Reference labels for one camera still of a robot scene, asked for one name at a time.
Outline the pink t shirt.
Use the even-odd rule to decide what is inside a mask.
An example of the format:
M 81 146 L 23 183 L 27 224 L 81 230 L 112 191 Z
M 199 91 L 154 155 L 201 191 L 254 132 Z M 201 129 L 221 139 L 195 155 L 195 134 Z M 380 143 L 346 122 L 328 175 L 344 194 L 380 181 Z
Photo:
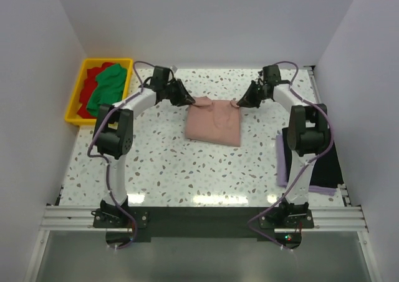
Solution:
M 196 97 L 185 123 L 185 137 L 231 147 L 241 146 L 241 109 L 235 100 Z

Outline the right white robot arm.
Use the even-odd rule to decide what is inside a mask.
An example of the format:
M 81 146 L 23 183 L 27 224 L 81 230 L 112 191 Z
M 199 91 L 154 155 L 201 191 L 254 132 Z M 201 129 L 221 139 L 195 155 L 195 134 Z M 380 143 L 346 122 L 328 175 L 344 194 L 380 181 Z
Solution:
M 277 62 L 263 67 L 259 77 L 251 82 L 238 101 L 238 106 L 258 108 L 262 101 L 271 99 L 289 112 L 287 144 L 292 152 L 289 181 L 280 199 L 261 215 L 275 210 L 279 223 L 290 228 L 300 220 L 300 215 L 307 213 L 314 163 L 332 148 L 334 135 L 326 106 L 313 103 L 294 90 L 293 83 L 299 68 L 295 66 L 291 80 L 283 80 L 280 64 Z

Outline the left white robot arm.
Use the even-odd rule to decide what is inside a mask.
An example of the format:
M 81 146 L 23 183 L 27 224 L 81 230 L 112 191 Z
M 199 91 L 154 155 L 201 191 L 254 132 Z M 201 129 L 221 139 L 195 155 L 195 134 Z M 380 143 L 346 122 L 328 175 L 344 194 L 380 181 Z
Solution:
M 170 101 L 176 107 L 195 103 L 181 79 L 175 77 L 174 69 L 154 66 L 152 75 L 139 82 L 138 90 L 132 95 L 114 104 L 100 106 L 87 152 L 90 158 L 105 161 L 105 197 L 100 209 L 115 227 L 125 226 L 130 215 L 127 210 L 125 161 L 133 146 L 134 120 L 163 100 Z

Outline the green t shirt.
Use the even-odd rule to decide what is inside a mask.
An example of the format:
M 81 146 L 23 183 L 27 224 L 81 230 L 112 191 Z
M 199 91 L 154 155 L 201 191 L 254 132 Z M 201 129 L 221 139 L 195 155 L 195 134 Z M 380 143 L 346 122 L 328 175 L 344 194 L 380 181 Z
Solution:
M 102 104 L 121 101 L 126 78 L 127 70 L 120 64 L 113 64 L 96 75 L 97 86 L 87 102 L 87 112 L 92 117 L 97 117 Z

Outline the lavender folded t shirt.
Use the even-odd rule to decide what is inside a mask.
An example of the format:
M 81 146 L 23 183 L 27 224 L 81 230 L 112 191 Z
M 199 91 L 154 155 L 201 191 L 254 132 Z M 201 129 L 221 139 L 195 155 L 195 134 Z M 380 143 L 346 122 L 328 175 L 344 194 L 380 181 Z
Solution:
M 288 184 L 284 139 L 283 135 L 276 136 L 276 156 L 277 156 L 277 185 L 286 188 Z M 317 185 L 310 185 L 309 191 L 311 193 L 318 193 L 322 195 L 334 196 L 336 193 L 335 188 L 320 187 Z

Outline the red t shirt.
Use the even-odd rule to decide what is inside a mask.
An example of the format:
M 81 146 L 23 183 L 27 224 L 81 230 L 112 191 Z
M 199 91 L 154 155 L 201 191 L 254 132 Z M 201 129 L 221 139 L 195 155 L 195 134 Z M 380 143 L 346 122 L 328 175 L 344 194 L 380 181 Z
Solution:
M 95 78 L 98 74 L 103 72 L 106 68 L 112 66 L 112 62 L 104 62 L 100 67 L 93 67 L 87 69 L 87 78 L 84 80 L 84 86 L 80 92 L 79 102 L 81 106 L 77 111 L 77 115 L 83 119 L 94 119 L 95 116 L 87 111 L 87 104 L 92 96 L 93 91 L 97 88 L 98 83 Z

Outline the black folded t shirt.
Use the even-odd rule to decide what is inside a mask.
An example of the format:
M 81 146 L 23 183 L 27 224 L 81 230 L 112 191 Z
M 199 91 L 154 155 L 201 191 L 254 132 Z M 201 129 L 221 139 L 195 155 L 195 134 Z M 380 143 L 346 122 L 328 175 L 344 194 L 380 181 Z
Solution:
M 287 176 L 289 182 L 289 175 L 291 170 L 292 152 L 287 144 L 287 128 L 282 129 L 284 139 L 284 149 L 287 167 Z M 335 144 L 333 147 L 321 158 L 319 158 L 315 164 L 312 172 L 310 185 L 317 185 L 320 187 L 327 188 L 338 188 L 338 185 L 344 183 L 339 159 Z

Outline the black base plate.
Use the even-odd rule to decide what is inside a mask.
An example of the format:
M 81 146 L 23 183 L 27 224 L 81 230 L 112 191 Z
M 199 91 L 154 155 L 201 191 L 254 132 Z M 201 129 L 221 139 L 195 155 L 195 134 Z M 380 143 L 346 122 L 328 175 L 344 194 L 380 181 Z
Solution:
M 150 242 L 154 238 L 275 238 L 291 248 L 303 229 L 315 227 L 312 212 L 264 213 L 260 207 L 102 207 L 91 212 L 108 244 Z

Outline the aluminium frame rail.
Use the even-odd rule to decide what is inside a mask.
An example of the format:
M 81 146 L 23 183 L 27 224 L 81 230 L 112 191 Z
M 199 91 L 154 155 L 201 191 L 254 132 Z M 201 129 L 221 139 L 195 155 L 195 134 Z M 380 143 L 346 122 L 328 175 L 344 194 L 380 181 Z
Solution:
M 99 206 L 59 205 L 64 186 L 59 187 L 57 196 L 44 207 L 39 231 L 90 231 L 93 230 L 92 211 Z

